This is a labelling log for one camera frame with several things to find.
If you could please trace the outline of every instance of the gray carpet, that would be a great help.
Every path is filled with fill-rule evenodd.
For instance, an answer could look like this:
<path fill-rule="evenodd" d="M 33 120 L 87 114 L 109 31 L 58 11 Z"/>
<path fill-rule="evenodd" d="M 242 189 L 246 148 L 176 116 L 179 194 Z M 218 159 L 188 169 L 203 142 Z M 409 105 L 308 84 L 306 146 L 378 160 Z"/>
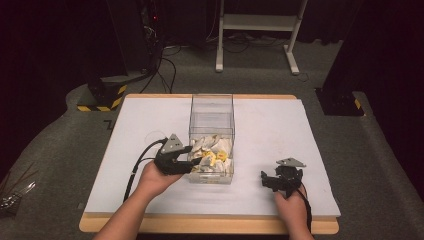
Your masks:
<path fill-rule="evenodd" d="M 237 51 L 243 46 L 226 43 Z M 296 43 L 301 75 L 291 75 L 281 45 L 249 47 L 224 53 L 224 72 L 215 73 L 215 51 L 171 48 L 165 51 L 177 68 L 174 93 L 293 94 L 302 99 L 342 216 L 335 235 L 316 239 L 424 239 L 424 205 L 387 144 L 365 94 L 355 92 L 363 117 L 325 116 L 314 89 L 322 87 L 340 44 Z M 162 62 L 168 81 L 173 68 Z M 128 85 L 137 93 L 146 80 Z M 0 219 L 0 239 L 91 239 L 78 224 L 88 200 L 115 112 L 79 112 L 85 86 L 66 97 L 68 111 L 46 127 L 12 168 L 13 182 L 33 164 L 36 187 L 24 196 L 16 217 Z M 164 93 L 156 76 L 145 93 Z M 144 239 L 280 239 L 280 236 L 142 235 Z"/>

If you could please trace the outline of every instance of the black base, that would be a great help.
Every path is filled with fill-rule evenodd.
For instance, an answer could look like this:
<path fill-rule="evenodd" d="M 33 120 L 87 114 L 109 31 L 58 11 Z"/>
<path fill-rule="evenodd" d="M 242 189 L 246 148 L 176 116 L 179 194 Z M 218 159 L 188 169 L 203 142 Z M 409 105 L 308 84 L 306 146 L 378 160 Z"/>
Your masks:
<path fill-rule="evenodd" d="M 350 94 L 336 94 L 334 92 L 323 91 L 321 88 L 315 89 L 321 108 L 325 115 L 333 116 L 364 116 L 359 101 Z"/>
<path fill-rule="evenodd" d="M 105 88 L 105 94 L 101 96 L 101 101 L 99 101 L 87 87 L 77 103 L 78 110 L 83 112 L 116 110 L 127 86 L 113 85 L 105 86 Z"/>

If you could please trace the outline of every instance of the clear container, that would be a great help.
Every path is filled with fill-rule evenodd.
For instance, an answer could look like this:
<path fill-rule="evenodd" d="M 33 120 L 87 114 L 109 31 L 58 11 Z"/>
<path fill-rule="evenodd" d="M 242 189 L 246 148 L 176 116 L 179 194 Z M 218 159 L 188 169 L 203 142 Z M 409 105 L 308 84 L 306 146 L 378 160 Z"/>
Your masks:
<path fill-rule="evenodd" d="M 193 94 L 188 160 L 202 158 L 190 183 L 231 184 L 234 175 L 234 106 L 231 94 Z"/>

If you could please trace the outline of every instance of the white metal stand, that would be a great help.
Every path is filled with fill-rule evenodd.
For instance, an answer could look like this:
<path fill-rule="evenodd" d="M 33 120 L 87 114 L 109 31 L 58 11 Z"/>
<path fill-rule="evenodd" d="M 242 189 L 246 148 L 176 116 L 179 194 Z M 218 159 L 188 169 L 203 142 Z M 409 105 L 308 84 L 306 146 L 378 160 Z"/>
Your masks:
<path fill-rule="evenodd" d="M 293 47 L 296 42 L 297 33 L 302 23 L 303 13 L 305 12 L 308 0 L 301 0 L 299 12 L 296 16 L 268 16 L 268 15 L 244 15 L 244 14 L 225 14 L 224 0 L 221 0 L 221 10 L 219 19 L 218 49 L 216 54 L 216 71 L 224 70 L 224 52 L 223 52 L 223 33 L 224 29 L 238 30 L 262 30 L 262 31 L 282 31 L 292 32 L 290 43 L 284 45 L 284 53 L 290 65 L 293 75 L 299 74 L 299 68 L 293 56 Z"/>

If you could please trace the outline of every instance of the person's left hand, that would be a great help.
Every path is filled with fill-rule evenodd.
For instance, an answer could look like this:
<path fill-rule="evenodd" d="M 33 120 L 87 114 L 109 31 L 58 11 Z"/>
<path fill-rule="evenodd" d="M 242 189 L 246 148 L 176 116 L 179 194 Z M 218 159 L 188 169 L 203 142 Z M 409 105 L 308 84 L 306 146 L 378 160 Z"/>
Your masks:
<path fill-rule="evenodd" d="M 153 161 L 144 166 L 138 186 L 134 193 L 148 197 L 149 201 L 163 193 L 170 185 L 178 181 L 183 175 L 165 175 L 156 167 Z"/>

